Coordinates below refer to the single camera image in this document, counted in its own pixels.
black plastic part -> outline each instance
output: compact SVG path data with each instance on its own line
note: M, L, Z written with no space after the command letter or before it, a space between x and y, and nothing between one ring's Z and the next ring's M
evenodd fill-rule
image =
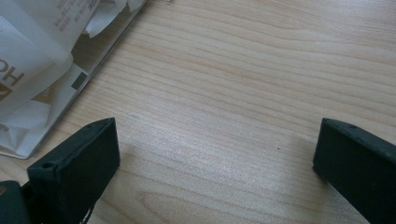
M0 223L30 223L20 184L16 181L0 182Z
M396 146L354 125L323 119L314 170L370 223L396 223Z
M79 223L93 209L119 166L115 120L99 120L31 165L26 191L31 188L32 195L45 200L47 214L54 217L49 223Z

